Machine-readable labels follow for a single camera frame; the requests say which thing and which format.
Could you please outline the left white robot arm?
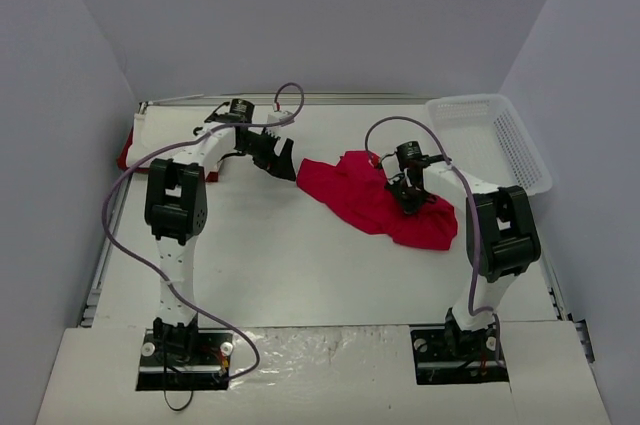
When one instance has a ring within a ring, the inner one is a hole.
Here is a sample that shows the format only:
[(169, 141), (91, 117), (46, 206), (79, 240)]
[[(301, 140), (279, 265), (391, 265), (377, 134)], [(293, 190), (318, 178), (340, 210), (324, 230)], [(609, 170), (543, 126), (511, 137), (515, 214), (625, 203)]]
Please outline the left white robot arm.
[(168, 158), (150, 162), (144, 219), (159, 253), (160, 305), (153, 336), (179, 363), (201, 351), (194, 303), (194, 258), (198, 236), (208, 217), (206, 179), (221, 161), (249, 156), (269, 175), (296, 180), (294, 141), (280, 136), (279, 122), (290, 115), (275, 108), (261, 131), (253, 130), (253, 103), (232, 99), (225, 113), (213, 112), (194, 129), (194, 142)]

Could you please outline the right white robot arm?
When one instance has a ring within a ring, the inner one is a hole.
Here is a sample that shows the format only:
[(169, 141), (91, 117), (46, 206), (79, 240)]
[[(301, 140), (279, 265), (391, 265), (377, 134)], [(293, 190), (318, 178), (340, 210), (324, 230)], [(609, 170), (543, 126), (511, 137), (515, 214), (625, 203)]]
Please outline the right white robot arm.
[(496, 310), (506, 290), (541, 255), (526, 191), (486, 182), (456, 167), (445, 155), (429, 156), (416, 141), (395, 152), (399, 173), (386, 188), (407, 215), (437, 198), (465, 214), (471, 278), (444, 323), (446, 351), (465, 358), (489, 337), (498, 340)]

